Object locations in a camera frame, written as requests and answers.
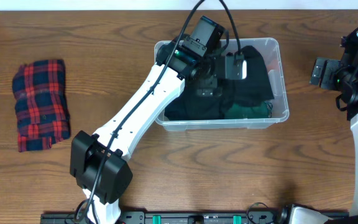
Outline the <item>dark green shirt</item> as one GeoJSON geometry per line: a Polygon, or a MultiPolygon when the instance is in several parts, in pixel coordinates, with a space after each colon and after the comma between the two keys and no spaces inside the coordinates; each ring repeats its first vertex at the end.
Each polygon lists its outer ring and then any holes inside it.
{"type": "Polygon", "coordinates": [[[262,102],[259,106],[241,106],[233,104],[224,113],[224,119],[260,119],[272,117],[273,104],[271,102],[262,102]]]}

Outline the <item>black drawstring garment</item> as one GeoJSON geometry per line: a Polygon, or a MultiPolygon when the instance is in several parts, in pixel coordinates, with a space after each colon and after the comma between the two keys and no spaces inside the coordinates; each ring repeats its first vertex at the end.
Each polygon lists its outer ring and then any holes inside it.
{"type": "Polygon", "coordinates": [[[185,87],[165,108],[164,115],[170,121],[224,119],[224,113],[234,103],[251,107],[274,99],[262,55],[251,45],[241,51],[247,61],[245,80],[218,80],[218,92],[212,96],[198,96],[185,87]]]}

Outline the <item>red navy plaid shirt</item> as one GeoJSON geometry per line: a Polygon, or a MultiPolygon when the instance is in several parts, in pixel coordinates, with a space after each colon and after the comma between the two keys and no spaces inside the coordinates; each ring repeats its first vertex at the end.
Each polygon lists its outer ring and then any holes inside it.
{"type": "Polygon", "coordinates": [[[51,149],[70,138],[65,81],[62,59],[39,60],[19,67],[12,79],[19,152],[51,149]]]}

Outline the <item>pink printed t-shirt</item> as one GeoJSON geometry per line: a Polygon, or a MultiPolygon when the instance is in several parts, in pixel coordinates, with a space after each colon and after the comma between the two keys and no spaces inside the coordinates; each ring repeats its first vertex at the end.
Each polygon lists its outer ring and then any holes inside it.
{"type": "Polygon", "coordinates": [[[278,58],[274,58],[271,61],[269,61],[269,63],[266,63],[266,67],[268,72],[271,70],[278,70],[280,67],[278,58]]]}

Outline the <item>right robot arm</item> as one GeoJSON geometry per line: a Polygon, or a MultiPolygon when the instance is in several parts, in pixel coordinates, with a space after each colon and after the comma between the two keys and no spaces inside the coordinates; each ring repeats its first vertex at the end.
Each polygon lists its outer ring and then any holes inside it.
{"type": "Polygon", "coordinates": [[[347,114],[355,147],[355,189],[347,215],[326,215],[302,205],[289,205],[278,213],[275,223],[358,223],[358,32],[342,37],[344,53],[340,60],[318,57],[310,84],[338,91],[336,106],[347,114]]]}

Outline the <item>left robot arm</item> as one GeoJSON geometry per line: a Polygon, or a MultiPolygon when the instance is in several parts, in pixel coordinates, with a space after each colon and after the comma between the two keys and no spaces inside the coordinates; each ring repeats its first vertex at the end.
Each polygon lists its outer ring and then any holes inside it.
{"type": "Polygon", "coordinates": [[[133,174],[128,165],[134,149],[161,111],[185,89],[187,80],[211,74],[212,60],[225,47],[228,31],[202,16],[191,34],[181,32],[159,48],[140,88],[121,110],[93,134],[80,131],[72,140],[70,174],[86,195],[73,221],[115,223],[121,215],[119,198],[133,174]]]}

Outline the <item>clear plastic storage bin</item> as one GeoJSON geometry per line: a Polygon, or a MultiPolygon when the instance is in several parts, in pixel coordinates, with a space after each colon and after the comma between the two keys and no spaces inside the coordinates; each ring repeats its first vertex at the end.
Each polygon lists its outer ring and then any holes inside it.
{"type": "Polygon", "coordinates": [[[265,65],[274,58],[278,58],[279,69],[268,72],[268,78],[272,87],[274,99],[270,100],[273,104],[272,117],[260,119],[214,119],[214,120],[188,120],[170,121],[161,112],[155,122],[164,127],[167,131],[186,131],[190,129],[224,129],[224,128],[246,128],[246,129],[265,129],[273,124],[286,121],[290,115],[288,107],[287,92],[285,89],[285,79],[282,68],[280,47],[277,40],[271,37],[241,39],[241,46],[251,45],[262,55],[265,65]]]}

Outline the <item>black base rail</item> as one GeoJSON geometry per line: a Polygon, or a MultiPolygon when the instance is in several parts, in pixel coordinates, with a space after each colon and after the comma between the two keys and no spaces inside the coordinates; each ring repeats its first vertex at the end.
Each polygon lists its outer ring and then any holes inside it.
{"type": "MultiPolygon", "coordinates": [[[[345,218],[347,212],[323,212],[333,219],[345,218]]],[[[274,223],[275,214],[268,211],[251,211],[249,218],[255,223],[274,223]]],[[[246,213],[150,213],[150,212],[122,212],[116,223],[118,224],[234,224],[252,223],[246,213]]],[[[40,216],[41,224],[74,223],[73,213],[45,213],[40,216]]]]}

